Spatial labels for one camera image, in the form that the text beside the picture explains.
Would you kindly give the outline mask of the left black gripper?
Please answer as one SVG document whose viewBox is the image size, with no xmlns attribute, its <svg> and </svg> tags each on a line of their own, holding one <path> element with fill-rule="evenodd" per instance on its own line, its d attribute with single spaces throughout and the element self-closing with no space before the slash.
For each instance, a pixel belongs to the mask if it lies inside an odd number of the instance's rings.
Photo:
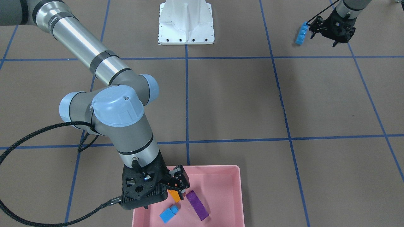
<svg viewBox="0 0 404 227">
<path fill-rule="evenodd" d="M 318 15 L 309 25 L 309 31 L 312 33 L 310 39 L 320 33 L 323 37 L 334 40 L 333 44 L 347 44 L 355 33 L 355 22 L 356 18 L 350 19 L 349 13 L 341 17 L 336 11 L 332 11 L 327 19 Z"/>
</svg>

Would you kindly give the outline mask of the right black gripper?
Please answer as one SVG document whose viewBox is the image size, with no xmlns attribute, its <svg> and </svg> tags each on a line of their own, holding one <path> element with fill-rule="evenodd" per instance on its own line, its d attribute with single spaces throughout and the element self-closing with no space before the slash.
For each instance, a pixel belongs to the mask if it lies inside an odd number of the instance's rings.
<svg viewBox="0 0 404 227">
<path fill-rule="evenodd" d="M 149 164 L 139 165 L 139 175 L 140 193 L 166 193 L 167 190 L 184 193 L 190 187 L 183 165 L 179 164 L 169 171 L 160 151 Z"/>
</svg>

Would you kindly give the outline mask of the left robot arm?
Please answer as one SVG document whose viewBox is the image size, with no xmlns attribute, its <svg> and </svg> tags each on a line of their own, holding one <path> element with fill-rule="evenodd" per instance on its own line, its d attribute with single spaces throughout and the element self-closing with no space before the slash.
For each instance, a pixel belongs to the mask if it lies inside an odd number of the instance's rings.
<svg viewBox="0 0 404 227">
<path fill-rule="evenodd" d="M 330 6 L 337 6 L 329 17 L 323 19 L 319 13 L 309 24 L 308 30 L 312 33 L 310 38 L 320 33 L 323 37 L 334 40 L 332 46 L 347 44 L 355 33 L 355 22 L 362 10 L 370 4 L 371 0 L 338 0 Z"/>
</svg>

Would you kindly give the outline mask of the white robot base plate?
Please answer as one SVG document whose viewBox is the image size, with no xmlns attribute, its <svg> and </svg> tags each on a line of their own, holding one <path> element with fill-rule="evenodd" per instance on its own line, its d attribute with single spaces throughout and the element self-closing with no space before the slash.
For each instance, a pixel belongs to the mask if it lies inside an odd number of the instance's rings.
<svg viewBox="0 0 404 227">
<path fill-rule="evenodd" d="M 215 42 L 212 6 L 205 0 L 166 0 L 159 6 L 159 45 Z"/>
</svg>

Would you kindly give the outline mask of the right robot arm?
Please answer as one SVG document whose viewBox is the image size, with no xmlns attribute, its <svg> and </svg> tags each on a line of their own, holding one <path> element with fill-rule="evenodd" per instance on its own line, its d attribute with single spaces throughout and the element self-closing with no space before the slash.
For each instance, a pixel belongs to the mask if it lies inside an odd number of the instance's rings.
<svg viewBox="0 0 404 227">
<path fill-rule="evenodd" d="M 138 74 L 150 74 L 159 97 L 145 109 L 155 138 L 184 141 L 185 47 L 157 44 L 160 0 L 66 0 L 72 13 Z M 62 122 L 61 99 L 103 87 L 55 38 L 31 25 L 1 27 L 1 153 L 25 135 Z M 1 199 L 34 202 L 55 195 L 66 206 L 74 194 L 106 198 L 121 191 L 122 166 L 110 139 L 99 137 L 77 154 L 84 133 L 72 126 L 37 135 L 1 164 Z"/>
</svg>

